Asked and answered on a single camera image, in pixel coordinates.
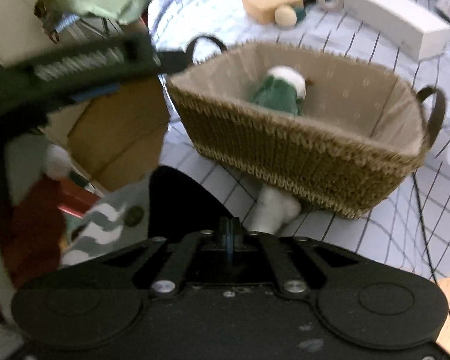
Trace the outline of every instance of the black cable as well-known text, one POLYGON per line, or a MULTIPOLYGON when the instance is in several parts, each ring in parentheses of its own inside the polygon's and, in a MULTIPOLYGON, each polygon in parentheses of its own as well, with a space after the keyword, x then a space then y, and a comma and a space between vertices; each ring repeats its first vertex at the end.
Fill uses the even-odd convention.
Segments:
POLYGON ((432 273, 433 281, 438 286, 437 276, 435 276, 435 268, 433 268, 432 258, 430 256, 430 250, 428 249, 427 235, 425 233, 425 222, 423 220, 422 202, 421 202, 420 193, 419 193, 419 184, 416 181, 416 173, 415 172, 412 173, 412 178, 413 178, 413 185, 415 188, 416 202, 418 203, 418 216, 420 217, 420 227, 422 228, 423 241, 425 242, 425 252, 427 254, 428 266, 430 267, 430 272, 432 273))

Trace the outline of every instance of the red fabric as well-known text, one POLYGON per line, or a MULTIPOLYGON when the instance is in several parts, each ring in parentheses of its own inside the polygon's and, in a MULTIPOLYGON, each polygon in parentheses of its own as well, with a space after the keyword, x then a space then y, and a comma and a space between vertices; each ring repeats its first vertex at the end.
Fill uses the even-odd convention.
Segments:
POLYGON ((0 201, 0 245, 12 242, 13 207, 10 201, 0 201))
POLYGON ((61 181, 59 209, 63 212, 81 218, 99 199, 97 195, 84 190, 68 178, 61 181))
POLYGON ((142 13, 142 20, 146 24, 146 26, 148 27, 148 10, 146 10, 146 11, 144 11, 142 13))
MULTIPOLYGON (((2 238, 0 249, 16 288, 59 266, 59 242, 66 230, 66 220, 59 209, 61 197, 60 181, 44 175, 13 209, 11 234, 2 238)), ((0 234, 7 233, 3 230, 6 229, 0 228, 0 234)))

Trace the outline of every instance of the cardboard box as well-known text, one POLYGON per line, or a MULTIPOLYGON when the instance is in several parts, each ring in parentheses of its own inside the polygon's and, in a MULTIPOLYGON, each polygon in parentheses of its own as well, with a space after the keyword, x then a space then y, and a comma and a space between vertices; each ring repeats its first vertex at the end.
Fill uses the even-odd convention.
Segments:
POLYGON ((102 192, 140 180, 158 166, 170 115, 157 76, 53 114, 47 135, 68 149, 102 192))
POLYGON ((450 24, 412 0, 343 0, 348 14, 392 40, 421 61, 443 53, 450 24))
POLYGON ((303 0, 242 0, 243 8, 260 24, 275 23, 275 10, 283 4, 303 8, 303 0))

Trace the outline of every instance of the white pom-pom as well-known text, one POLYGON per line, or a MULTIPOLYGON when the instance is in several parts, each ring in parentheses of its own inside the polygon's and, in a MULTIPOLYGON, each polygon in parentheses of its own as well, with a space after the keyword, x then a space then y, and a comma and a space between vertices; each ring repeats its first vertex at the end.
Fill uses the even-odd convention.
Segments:
POLYGON ((67 177, 71 170, 68 152, 60 146, 51 145, 46 153, 45 174, 53 180, 60 180, 67 177))
POLYGON ((303 99, 306 93, 306 84, 303 76, 288 66, 275 66, 268 71, 268 76, 282 79, 292 85, 298 98, 303 99))

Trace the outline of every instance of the tape roll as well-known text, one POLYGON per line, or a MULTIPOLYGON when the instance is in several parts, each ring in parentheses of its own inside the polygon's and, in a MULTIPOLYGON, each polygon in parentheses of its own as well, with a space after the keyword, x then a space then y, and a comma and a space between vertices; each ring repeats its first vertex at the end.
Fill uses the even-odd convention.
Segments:
POLYGON ((344 0, 317 0, 317 4, 328 12, 340 12, 344 8, 344 0))

